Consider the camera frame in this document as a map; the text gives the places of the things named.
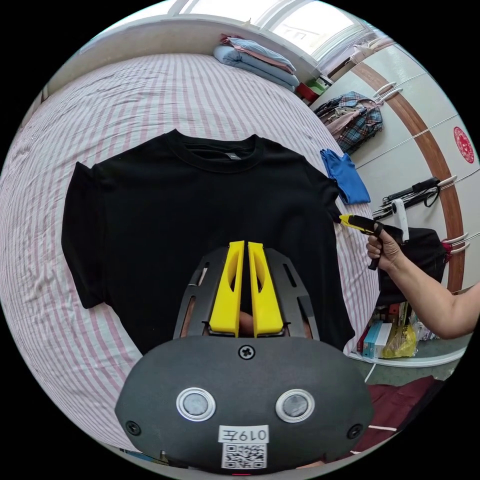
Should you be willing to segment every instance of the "window frame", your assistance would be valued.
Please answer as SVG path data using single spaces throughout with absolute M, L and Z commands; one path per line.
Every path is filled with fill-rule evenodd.
M 184 16 L 186 18 L 190 18 L 192 20 L 211 20 L 222 22 L 226 25 L 232 25 L 236 27 L 242 27 L 245 25 L 244 21 L 237 20 L 235 18 L 217 16 L 217 15 L 210 15 L 210 14 L 200 14 L 200 13 L 191 13 L 193 8 L 198 4 L 200 0 L 175 0 L 167 11 L 167 13 L 162 15 L 155 15 L 149 16 L 145 18 L 140 18 L 138 20 L 133 20 L 128 23 L 121 24 L 114 28 L 106 29 L 103 32 L 99 33 L 94 39 L 98 40 L 110 34 L 116 33 L 120 30 L 124 30 L 130 27 L 136 27 L 143 24 L 154 23 L 161 20 L 166 19 L 180 19 Z M 340 49 L 343 43 L 349 43 L 352 39 L 355 38 L 362 38 L 363 36 L 367 35 L 368 33 L 375 33 L 376 28 L 370 27 L 365 21 L 361 20 L 360 18 L 344 11 L 340 10 L 350 21 L 353 22 L 353 25 L 350 25 L 343 30 L 339 31 L 331 38 L 329 38 L 326 42 L 324 42 L 319 48 L 317 48 L 312 53 L 307 53 L 306 51 L 302 50 L 300 47 L 296 46 L 286 38 L 274 33 L 275 30 L 285 19 L 287 19 L 291 14 L 295 11 L 300 9 L 301 7 L 309 4 L 312 0 L 282 0 L 270 7 L 259 19 L 256 24 L 250 23 L 247 28 L 257 32 L 265 36 L 272 41 L 280 43 L 281 45 L 287 47 L 288 49 L 292 50 L 296 55 L 307 60 L 312 66 L 316 67 L 322 59 L 331 53 L 334 50 Z

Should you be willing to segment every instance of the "bed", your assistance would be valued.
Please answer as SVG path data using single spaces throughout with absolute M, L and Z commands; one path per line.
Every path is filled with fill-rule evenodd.
M 208 55 L 138 57 L 88 73 L 47 98 L 18 131 L 0 178 L 0 298 L 13 338 L 58 408 L 94 439 L 135 450 L 114 407 L 141 357 L 115 313 L 82 308 L 61 248 L 64 198 L 76 162 L 91 167 L 177 128 L 189 136 L 252 134 L 304 155 L 338 145 L 287 89 Z M 371 217 L 367 204 L 343 213 Z M 337 227 L 343 296 L 356 345 L 374 310 L 378 277 L 366 238 Z

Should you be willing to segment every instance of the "black bag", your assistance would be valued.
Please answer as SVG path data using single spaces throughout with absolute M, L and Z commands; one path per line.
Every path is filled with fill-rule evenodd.
M 400 248 L 405 256 L 427 275 L 441 282 L 444 276 L 445 264 L 450 259 L 448 245 L 443 244 L 437 232 L 429 228 L 409 228 L 410 240 Z M 406 302 L 404 294 L 393 280 L 383 270 L 380 275 L 380 296 L 377 306 L 386 306 Z

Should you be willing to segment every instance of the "screw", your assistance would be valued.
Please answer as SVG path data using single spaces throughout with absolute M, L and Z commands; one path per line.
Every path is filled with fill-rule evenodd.
M 240 358 L 250 360 L 255 356 L 255 349 L 250 345 L 243 345 L 238 349 Z
M 346 436 L 350 440 L 356 439 L 360 435 L 363 429 L 364 429 L 363 425 L 360 425 L 359 423 L 357 423 L 348 431 Z
M 140 427 L 134 421 L 129 420 L 125 426 L 130 435 L 134 435 L 136 437 L 142 433 Z

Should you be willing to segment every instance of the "wardrobe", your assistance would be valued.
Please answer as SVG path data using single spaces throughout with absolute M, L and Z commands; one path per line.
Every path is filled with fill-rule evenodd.
M 438 199 L 407 209 L 409 227 L 433 229 L 452 243 L 443 285 L 459 292 L 480 280 L 480 161 L 466 126 L 441 87 L 399 45 L 388 46 L 355 65 L 310 105 L 355 91 L 380 99 L 383 130 L 351 155 L 371 197 L 371 209 L 384 197 L 431 177 L 440 180 Z M 393 218 L 383 220 L 392 223 Z M 435 342 L 421 342 L 418 354 L 404 360 L 378 360 L 402 367 L 432 366 L 459 358 L 468 339 L 442 341 L 444 354 L 421 355 Z

